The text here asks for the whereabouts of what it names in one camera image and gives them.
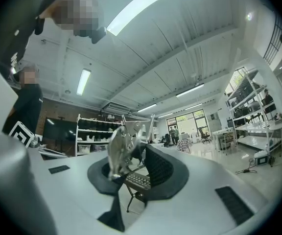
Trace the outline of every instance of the black vent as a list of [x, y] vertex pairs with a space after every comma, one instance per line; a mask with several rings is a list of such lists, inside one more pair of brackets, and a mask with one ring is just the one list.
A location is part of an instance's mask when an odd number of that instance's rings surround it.
[[253, 216], [253, 212], [230, 187], [215, 189], [237, 225], [242, 224]]

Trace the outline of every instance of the window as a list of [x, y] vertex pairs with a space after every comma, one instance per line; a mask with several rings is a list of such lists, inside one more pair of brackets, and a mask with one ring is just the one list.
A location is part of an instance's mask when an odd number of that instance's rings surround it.
[[246, 69], [244, 67], [234, 71], [233, 76], [231, 77], [230, 82], [225, 90], [227, 95], [233, 92], [233, 90], [238, 86], [245, 72], [246, 72]]
[[178, 117], [173, 117], [170, 119], [167, 119], [167, 126], [168, 131], [170, 131], [170, 127], [177, 126], [180, 133], [195, 133], [197, 136], [200, 136], [201, 133], [199, 132], [198, 128], [203, 127], [202, 131], [203, 133], [209, 132], [209, 128], [206, 122], [205, 114], [203, 109], [189, 113], [186, 115], [181, 115]]

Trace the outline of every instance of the office chair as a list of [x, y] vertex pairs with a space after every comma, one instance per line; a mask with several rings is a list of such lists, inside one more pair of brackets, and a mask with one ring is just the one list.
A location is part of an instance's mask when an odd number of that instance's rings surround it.
[[201, 133], [201, 138], [202, 138], [202, 139], [205, 139], [205, 140], [202, 141], [202, 143], [205, 143], [206, 141], [211, 142], [211, 140], [208, 139], [208, 137], [209, 137], [210, 135], [209, 135], [209, 134], [206, 134], [206, 133], [204, 134], [203, 131], [202, 131], [202, 128], [203, 128], [203, 127], [200, 127], [200, 128], [199, 128], [199, 132]]

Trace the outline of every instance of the black shirt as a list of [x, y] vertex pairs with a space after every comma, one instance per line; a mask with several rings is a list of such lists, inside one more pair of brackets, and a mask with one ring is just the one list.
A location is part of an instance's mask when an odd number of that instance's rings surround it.
[[55, 0], [4, 0], [0, 5], [0, 73], [7, 79], [12, 67], [22, 59], [29, 37], [43, 31], [38, 16]]
[[18, 99], [14, 105], [15, 112], [6, 120], [3, 132], [9, 134], [17, 121], [22, 122], [33, 134], [43, 103], [43, 94], [39, 84], [25, 84], [17, 91]]

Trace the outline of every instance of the white object on shelf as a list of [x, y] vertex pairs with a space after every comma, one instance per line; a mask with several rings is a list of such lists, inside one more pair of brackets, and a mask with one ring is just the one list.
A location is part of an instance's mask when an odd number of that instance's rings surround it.
[[80, 153], [85, 153], [85, 154], [89, 154], [90, 153], [90, 148], [91, 148], [91, 145], [90, 144], [79, 144], [79, 152]]
[[93, 141], [94, 142], [94, 136], [92, 136], [92, 138], [90, 139], [90, 136], [87, 135], [87, 141]]

